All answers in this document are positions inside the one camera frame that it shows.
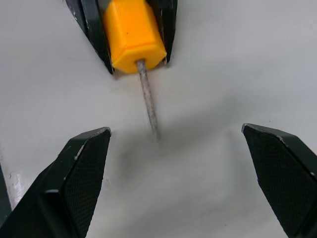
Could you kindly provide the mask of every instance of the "metal shaft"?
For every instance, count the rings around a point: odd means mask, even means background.
[[[159,138],[158,120],[155,114],[155,109],[154,109],[153,100],[151,96],[151,89],[150,89],[150,84],[149,84],[148,75],[147,75],[147,67],[143,59],[137,61],[137,67],[140,74],[145,104],[147,106],[152,131],[155,137],[158,139]]]

